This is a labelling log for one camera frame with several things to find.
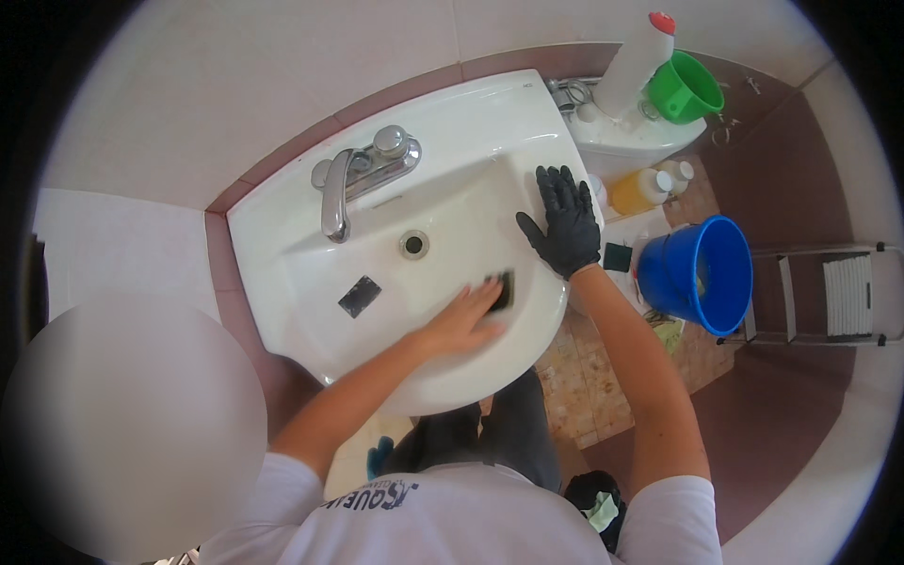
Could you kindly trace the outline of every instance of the hand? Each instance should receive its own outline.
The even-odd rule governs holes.
[[[442,312],[412,334],[425,348],[428,357],[467,353],[486,344],[505,331],[505,325],[493,323],[475,328],[490,306],[502,294],[503,285],[491,278],[480,287],[465,287]]]
[[[577,188],[565,165],[561,173],[553,166],[549,171],[538,166],[537,185],[549,224],[546,235],[524,212],[514,218],[540,259],[568,280],[579,269],[599,263],[599,225],[593,217],[590,189],[584,181]]]

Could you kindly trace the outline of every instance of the chrome faucet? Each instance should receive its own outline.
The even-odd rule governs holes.
[[[311,184],[324,193],[320,227],[335,243],[349,237],[348,202],[410,173],[420,162],[420,143],[399,126],[387,126],[377,132],[373,143],[364,149],[343,149],[324,159],[311,171]]]

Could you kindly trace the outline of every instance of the gloved hand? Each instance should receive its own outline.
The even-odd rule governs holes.
[[[554,166],[548,171],[538,166],[537,185],[549,224],[546,235],[524,212],[514,218],[540,259],[568,280],[579,268],[599,262],[599,226],[593,217],[590,189],[584,181],[576,187],[565,165],[561,172]]]

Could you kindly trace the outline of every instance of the drain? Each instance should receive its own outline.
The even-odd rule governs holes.
[[[427,255],[430,249],[430,241],[423,231],[411,230],[402,234],[399,240],[399,252],[405,259],[416,261]]]

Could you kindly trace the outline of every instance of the toilet tank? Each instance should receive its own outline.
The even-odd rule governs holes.
[[[593,119],[586,122],[571,114],[565,122],[587,172],[599,176],[603,184],[663,161],[706,130],[703,118],[679,126],[665,118],[646,118],[637,108],[619,120],[610,118],[592,103],[581,107],[580,114]]]

